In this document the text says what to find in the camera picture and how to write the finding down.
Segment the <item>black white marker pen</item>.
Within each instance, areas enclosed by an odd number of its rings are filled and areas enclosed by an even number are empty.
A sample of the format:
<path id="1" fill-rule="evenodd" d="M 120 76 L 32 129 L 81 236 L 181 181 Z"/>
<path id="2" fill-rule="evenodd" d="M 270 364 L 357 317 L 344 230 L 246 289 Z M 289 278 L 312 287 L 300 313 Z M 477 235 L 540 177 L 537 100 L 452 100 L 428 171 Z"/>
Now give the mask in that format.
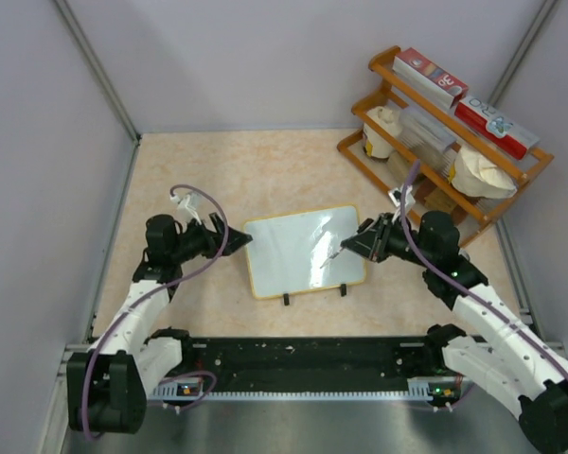
<path id="1" fill-rule="evenodd" d="M 327 266 L 331 261 L 333 261 L 340 253 L 342 252 L 342 248 L 339 248 L 338 250 L 334 251 L 332 254 L 330 254 L 326 260 L 322 263 L 322 265 L 320 266 L 320 269 L 323 269 L 325 266 Z"/>

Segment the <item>white board yellow frame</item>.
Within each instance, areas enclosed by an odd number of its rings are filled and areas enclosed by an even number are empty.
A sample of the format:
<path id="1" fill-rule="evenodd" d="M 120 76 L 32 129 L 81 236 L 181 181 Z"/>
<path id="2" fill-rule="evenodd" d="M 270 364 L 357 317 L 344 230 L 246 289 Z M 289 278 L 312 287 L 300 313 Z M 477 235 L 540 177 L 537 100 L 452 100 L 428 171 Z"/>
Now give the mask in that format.
<path id="1" fill-rule="evenodd" d="M 367 265 L 355 253 L 342 251 L 320 269 L 359 225 L 353 204 L 247 220 L 242 231 L 253 237 L 245 247 L 253 296 L 267 300 L 363 283 Z"/>

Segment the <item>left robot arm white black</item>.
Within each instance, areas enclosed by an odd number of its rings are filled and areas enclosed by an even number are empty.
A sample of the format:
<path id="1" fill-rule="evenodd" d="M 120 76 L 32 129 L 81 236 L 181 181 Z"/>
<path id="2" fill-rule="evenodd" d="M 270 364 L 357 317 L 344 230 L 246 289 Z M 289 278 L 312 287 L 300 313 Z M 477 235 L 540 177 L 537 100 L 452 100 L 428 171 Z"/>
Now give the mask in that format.
<path id="1" fill-rule="evenodd" d="M 178 335 L 150 330 L 188 280 L 183 266 L 198 256 L 213 263 L 252 242 L 251 235 L 229 227 L 216 213 L 206 226 L 194 219 L 182 225 L 173 216 L 146 222 L 146 247 L 133 273 L 124 303 L 105 332 L 66 363 L 68 426 L 90 437 L 136 433 L 149 397 L 172 371 L 185 375 L 195 366 L 194 350 Z"/>

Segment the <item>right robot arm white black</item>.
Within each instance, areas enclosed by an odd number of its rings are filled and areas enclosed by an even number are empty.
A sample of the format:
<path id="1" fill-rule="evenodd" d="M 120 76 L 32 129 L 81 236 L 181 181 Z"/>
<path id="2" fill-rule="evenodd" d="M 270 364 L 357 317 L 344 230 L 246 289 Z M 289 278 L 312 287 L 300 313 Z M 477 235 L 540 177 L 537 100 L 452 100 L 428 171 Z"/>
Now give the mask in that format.
<path id="1" fill-rule="evenodd" d="M 394 256 L 423 267 L 428 290 L 486 341 L 481 347 L 455 325 L 432 327 L 425 367 L 468 378 L 518 421 L 540 453 L 568 449 L 568 360 L 552 350 L 499 297 L 461 253 L 451 216 L 430 211 L 413 230 L 403 216 L 381 213 L 341 241 L 343 250 L 381 263 Z"/>

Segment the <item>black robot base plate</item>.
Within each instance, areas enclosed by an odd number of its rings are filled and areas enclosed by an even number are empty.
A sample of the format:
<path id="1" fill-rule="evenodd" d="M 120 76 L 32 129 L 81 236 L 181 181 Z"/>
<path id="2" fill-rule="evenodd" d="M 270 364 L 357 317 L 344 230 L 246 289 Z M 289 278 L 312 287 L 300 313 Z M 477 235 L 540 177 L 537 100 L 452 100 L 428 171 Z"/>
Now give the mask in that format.
<path id="1" fill-rule="evenodd" d="M 414 377 L 453 376 L 419 337 L 189 338 L 174 373 L 209 371 L 215 391 L 405 391 Z"/>

